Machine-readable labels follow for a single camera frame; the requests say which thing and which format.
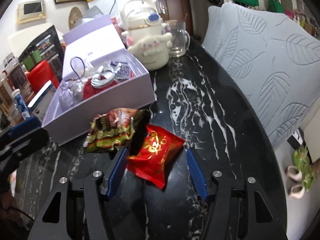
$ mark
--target marble countertop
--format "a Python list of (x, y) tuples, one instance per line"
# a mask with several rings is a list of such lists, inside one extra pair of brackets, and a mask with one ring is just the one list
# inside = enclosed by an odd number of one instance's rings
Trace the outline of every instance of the marble countertop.
[[(157, 102), (149, 108), (151, 123), (186, 139), (209, 163), (234, 178), (255, 177), (265, 189), (286, 228), (284, 186), (271, 144), (257, 116), (233, 80), (204, 49), (191, 41), (189, 51), (150, 73)], [(84, 178), (99, 168), (102, 154), (84, 153), (86, 135), (58, 147), (50, 141), (18, 169), (19, 207), (36, 217), (61, 177)], [(125, 172), (117, 195), (105, 208), (116, 239), (183, 240), (201, 235), (208, 205), (196, 194), (185, 150), (166, 167), (167, 185)], [(229, 234), (237, 234), (238, 202), (230, 206)]]

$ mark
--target wall thermostat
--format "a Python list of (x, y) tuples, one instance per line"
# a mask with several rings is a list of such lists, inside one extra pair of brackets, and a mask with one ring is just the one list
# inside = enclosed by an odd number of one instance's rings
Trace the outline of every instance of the wall thermostat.
[(42, 20), (46, 19), (46, 17), (45, 2), (43, 0), (23, 2), (19, 4), (18, 24)]

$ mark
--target gray cushion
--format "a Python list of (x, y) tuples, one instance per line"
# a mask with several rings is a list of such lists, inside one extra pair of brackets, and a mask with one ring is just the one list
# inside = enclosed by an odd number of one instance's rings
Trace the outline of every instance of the gray cushion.
[(320, 41), (284, 14), (210, 7), (203, 47), (245, 94), (273, 146), (299, 127), (320, 95)]

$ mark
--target white thermos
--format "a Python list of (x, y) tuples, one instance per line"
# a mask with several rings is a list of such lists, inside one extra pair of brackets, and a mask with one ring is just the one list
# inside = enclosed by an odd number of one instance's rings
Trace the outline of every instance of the white thermos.
[[(126, 14), (126, 6), (137, 1), (145, 4), (141, 3), (139, 8)], [(128, 51), (147, 70), (156, 70), (168, 63), (167, 42), (171, 41), (172, 34), (162, 34), (167, 24), (162, 22), (151, 0), (130, 0), (120, 10), (120, 17), (123, 27), (127, 30), (122, 35), (127, 37)]]

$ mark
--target plush toy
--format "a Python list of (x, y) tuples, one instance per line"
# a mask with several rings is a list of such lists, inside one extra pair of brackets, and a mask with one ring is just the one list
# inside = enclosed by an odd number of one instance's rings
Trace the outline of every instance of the plush toy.
[(168, 63), (169, 54), (167, 42), (171, 42), (172, 34), (149, 35), (128, 47), (133, 54), (148, 70), (155, 70)]

